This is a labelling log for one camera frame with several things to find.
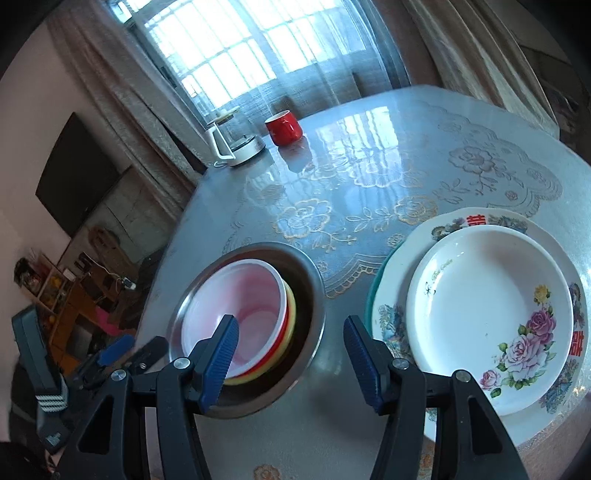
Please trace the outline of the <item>large steel bowl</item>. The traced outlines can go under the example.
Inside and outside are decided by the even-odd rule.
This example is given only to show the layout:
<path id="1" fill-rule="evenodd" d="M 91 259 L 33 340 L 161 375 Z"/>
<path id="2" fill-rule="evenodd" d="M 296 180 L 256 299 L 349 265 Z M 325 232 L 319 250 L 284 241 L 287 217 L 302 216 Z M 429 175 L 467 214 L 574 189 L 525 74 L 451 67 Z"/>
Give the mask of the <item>large steel bowl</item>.
<path id="1" fill-rule="evenodd" d="M 263 410 L 297 383 L 318 350 L 325 327 L 324 284 L 317 266 L 300 249 L 277 243 L 256 243 L 240 247 L 216 259 L 202 270 L 183 293 L 180 304 L 169 322 L 168 358 L 181 356 L 181 326 L 187 316 L 188 302 L 197 289 L 216 271 L 232 261 L 256 259 L 270 263 L 294 292 L 294 334 L 276 365 L 259 378 L 237 386 L 224 386 L 214 407 L 212 418 L 240 418 Z"/>

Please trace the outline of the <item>yellow bowl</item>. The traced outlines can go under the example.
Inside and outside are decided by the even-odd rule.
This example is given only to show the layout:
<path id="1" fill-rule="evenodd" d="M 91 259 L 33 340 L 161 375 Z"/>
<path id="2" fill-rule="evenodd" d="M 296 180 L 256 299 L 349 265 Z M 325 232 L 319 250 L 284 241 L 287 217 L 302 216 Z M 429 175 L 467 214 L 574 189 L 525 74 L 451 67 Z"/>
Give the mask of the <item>yellow bowl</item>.
<path id="1" fill-rule="evenodd" d="M 287 352 L 287 347 L 290 346 L 291 338 L 294 335 L 294 327 L 296 327 L 297 305 L 294 299 L 293 290 L 287 282 L 283 282 L 287 293 L 287 313 L 286 320 L 280 331 L 280 337 L 277 338 L 276 344 L 271 348 L 270 353 L 263 357 L 263 360 L 256 364 L 249 372 L 239 375 L 238 377 L 227 378 L 223 385 L 237 386 L 252 382 L 259 377 L 262 377 L 267 372 L 270 372 L 273 367 L 279 364 L 280 359 Z"/>

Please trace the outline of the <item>red plastic bowl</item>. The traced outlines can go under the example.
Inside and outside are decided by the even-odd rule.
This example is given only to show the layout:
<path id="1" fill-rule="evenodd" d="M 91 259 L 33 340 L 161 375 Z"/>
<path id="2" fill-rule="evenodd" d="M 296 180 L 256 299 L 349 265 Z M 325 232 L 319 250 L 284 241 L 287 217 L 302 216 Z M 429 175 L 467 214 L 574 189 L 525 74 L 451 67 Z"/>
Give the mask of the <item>red plastic bowl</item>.
<path id="1" fill-rule="evenodd" d="M 269 359 L 287 329 L 287 287 L 279 271 L 263 260 L 243 259 L 212 274 L 188 301 L 180 327 L 183 353 L 211 337 L 225 315 L 238 321 L 238 347 L 226 376 L 232 379 Z"/>

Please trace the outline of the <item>white plate with roses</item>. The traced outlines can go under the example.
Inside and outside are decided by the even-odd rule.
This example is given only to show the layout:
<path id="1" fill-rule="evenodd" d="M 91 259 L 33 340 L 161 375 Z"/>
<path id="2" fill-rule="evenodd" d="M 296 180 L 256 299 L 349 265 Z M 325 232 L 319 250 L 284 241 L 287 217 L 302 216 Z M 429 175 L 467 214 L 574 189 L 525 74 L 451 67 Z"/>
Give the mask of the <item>white plate with roses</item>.
<path id="1" fill-rule="evenodd" d="M 501 416 L 548 392 L 574 332 L 556 260 L 529 236 L 490 225 L 459 230 L 425 254 L 408 289 L 406 325 L 422 371 L 468 371 Z"/>

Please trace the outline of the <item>black television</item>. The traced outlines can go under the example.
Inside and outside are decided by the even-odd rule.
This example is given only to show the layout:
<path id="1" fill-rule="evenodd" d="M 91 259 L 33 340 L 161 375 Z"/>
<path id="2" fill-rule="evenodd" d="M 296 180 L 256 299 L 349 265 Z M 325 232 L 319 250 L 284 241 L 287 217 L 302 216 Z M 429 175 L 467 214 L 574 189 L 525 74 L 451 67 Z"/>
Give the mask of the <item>black television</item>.
<path id="1" fill-rule="evenodd" d="M 73 113 L 51 150 L 35 195 L 73 237 L 119 178 L 116 166 Z"/>

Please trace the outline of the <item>large floral rimmed plate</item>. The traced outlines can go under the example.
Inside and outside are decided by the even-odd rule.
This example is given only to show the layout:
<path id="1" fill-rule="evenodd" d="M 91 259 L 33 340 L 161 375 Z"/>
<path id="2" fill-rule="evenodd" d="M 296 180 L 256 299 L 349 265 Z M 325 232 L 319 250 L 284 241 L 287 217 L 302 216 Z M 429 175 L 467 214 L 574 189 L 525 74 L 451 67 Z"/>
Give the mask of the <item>large floral rimmed plate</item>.
<path id="1" fill-rule="evenodd" d="M 424 222 L 391 252 L 370 287 L 366 308 L 367 329 L 375 339 L 384 341 L 396 357 L 412 360 L 404 304 L 415 268 L 437 240 L 461 228 L 481 224 L 513 228 L 547 249 L 565 275 L 573 300 L 573 340 L 558 379 L 541 399 L 523 413 L 514 413 L 502 419 L 512 441 L 521 446 L 552 433 L 590 392 L 590 320 L 584 290 L 587 283 L 579 276 L 562 245 L 550 233 L 532 220 L 500 208 L 462 208 Z"/>

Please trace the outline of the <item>white glass electric kettle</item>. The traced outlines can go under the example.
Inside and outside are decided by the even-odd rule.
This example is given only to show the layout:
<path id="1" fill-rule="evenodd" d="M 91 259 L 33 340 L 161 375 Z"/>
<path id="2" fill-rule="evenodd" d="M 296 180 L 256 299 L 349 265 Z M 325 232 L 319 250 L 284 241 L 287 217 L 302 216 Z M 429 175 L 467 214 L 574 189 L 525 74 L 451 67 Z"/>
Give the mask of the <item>white glass electric kettle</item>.
<path id="1" fill-rule="evenodd" d="M 238 106 L 221 109 L 205 130 L 205 140 L 213 155 L 213 166 L 238 167 L 266 149 L 262 137 Z"/>

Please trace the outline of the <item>lace tablecloth with clear cover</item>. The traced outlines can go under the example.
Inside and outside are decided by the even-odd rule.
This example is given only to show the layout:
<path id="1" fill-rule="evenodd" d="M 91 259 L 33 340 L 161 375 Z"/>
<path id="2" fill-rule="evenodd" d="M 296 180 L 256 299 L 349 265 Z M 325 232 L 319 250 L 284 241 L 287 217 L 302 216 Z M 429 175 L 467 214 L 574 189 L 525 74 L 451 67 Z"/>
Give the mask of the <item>lace tablecloth with clear cover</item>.
<path id="1" fill-rule="evenodd" d="M 312 115 L 304 138 L 239 168 L 211 170 L 179 221 L 140 323 L 146 342 L 170 330 L 185 291 L 223 255 L 276 242 L 308 255 L 324 286 L 322 337 L 303 371 L 242 418 L 199 418 L 215 479 L 366 479 L 385 421 L 363 402 L 342 323 L 365 315 L 389 256 L 426 249 L 443 229 L 494 219 L 553 236 L 571 261 L 577 308 L 558 384 L 511 419 L 528 473 L 554 479 L 590 428 L 590 168 L 520 117 L 429 86 Z"/>

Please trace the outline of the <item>red mug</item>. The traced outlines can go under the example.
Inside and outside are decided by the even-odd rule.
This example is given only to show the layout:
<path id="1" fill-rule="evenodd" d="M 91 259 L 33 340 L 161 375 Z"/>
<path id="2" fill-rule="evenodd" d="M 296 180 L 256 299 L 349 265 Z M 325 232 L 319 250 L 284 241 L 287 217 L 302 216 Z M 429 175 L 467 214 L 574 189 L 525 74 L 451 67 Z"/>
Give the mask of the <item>red mug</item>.
<path id="1" fill-rule="evenodd" d="M 277 147 L 286 147 L 303 137 L 304 132 L 296 116 L 290 110 L 276 113 L 264 122 L 270 134 L 271 141 Z"/>

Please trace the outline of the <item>sheer window curtain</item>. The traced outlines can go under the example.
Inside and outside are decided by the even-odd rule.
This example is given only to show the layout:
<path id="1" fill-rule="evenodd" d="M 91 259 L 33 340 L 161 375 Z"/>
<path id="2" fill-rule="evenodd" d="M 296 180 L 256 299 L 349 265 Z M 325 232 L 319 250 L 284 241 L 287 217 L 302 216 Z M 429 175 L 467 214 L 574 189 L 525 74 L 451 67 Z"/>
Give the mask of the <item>sheer window curtain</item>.
<path id="1" fill-rule="evenodd" d="M 231 109 L 256 130 L 407 87 L 371 1 L 110 1 L 201 123 Z"/>

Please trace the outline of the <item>beige curtain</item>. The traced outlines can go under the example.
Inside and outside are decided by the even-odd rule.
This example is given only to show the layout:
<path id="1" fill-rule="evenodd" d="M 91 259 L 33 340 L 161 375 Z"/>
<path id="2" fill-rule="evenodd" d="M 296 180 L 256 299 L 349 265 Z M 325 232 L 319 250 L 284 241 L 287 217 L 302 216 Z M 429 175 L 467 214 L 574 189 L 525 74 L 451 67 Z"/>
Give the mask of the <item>beige curtain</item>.
<path id="1" fill-rule="evenodd" d="M 485 1 L 376 1 L 413 85 L 433 85 L 503 108 L 560 136 L 526 55 Z"/>

